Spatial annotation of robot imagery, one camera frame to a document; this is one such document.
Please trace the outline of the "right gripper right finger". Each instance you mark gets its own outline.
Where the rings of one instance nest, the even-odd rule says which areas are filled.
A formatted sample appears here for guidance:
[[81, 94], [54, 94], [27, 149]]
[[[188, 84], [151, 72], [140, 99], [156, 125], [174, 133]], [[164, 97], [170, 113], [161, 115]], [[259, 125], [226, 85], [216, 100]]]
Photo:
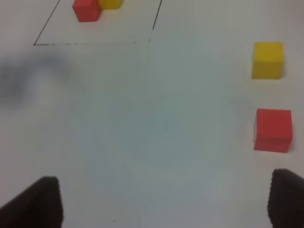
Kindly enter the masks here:
[[288, 169], [272, 173], [267, 212], [274, 228], [304, 226], [304, 179]]

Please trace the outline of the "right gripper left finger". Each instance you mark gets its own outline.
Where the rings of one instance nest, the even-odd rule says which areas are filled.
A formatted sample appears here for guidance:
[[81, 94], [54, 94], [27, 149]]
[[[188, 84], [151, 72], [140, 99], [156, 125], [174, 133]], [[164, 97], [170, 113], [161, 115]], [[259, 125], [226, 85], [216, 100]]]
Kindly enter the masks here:
[[2, 228], [60, 228], [64, 209], [57, 177], [45, 176], [0, 208]]

